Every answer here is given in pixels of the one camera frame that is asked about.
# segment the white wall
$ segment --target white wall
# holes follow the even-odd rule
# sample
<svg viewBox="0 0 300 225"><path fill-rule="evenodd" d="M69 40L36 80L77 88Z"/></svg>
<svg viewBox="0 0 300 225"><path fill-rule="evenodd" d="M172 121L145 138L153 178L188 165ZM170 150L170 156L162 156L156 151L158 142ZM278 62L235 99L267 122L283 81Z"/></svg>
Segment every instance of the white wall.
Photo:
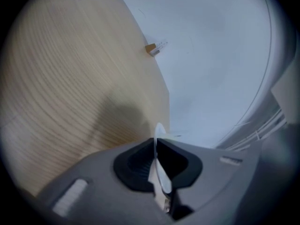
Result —
<svg viewBox="0 0 300 225"><path fill-rule="evenodd" d="M296 53L296 29L276 0L266 0L271 27L271 45L266 71L253 102L237 125L220 140L226 148L260 128L279 109L270 88L291 64Z"/></svg>
<svg viewBox="0 0 300 225"><path fill-rule="evenodd" d="M289 124L300 123L300 40L297 39L295 57L281 78L272 88L272 94L280 105Z"/></svg>
<svg viewBox="0 0 300 225"><path fill-rule="evenodd" d="M270 51L265 0L124 0L170 92L171 133L213 147L249 110Z"/></svg>

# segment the wooden table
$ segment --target wooden table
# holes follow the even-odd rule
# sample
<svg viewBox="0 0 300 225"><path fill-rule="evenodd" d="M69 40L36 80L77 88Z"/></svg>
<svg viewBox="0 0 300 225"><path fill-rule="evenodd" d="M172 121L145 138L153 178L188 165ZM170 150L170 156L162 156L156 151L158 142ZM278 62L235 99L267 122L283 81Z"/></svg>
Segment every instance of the wooden table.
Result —
<svg viewBox="0 0 300 225"><path fill-rule="evenodd" d="M1 138L36 195L80 158L169 129L169 93L123 0L30 0L1 60Z"/></svg>

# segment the wood grain surface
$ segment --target wood grain surface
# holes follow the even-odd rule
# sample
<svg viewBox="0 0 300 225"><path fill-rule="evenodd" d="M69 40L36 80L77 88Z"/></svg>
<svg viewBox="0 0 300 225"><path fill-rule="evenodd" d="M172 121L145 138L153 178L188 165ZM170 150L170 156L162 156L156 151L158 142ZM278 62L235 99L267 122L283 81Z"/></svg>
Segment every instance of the wood grain surface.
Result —
<svg viewBox="0 0 300 225"><path fill-rule="evenodd" d="M123 0L30 0L1 55L1 138L33 195L80 158L169 129L169 94Z"/></svg>

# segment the white floor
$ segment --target white floor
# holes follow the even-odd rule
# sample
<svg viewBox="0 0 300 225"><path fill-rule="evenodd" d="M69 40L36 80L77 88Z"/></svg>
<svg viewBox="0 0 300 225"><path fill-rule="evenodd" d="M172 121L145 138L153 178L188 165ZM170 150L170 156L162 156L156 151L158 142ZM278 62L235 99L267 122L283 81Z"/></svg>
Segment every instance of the white floor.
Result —
<svg viewBox="0 0 300 225"><path fill-rule="evenodd" d="M124 0L170 92L171 133L214 147L245 114L270 50L265 0Z"/></svg>

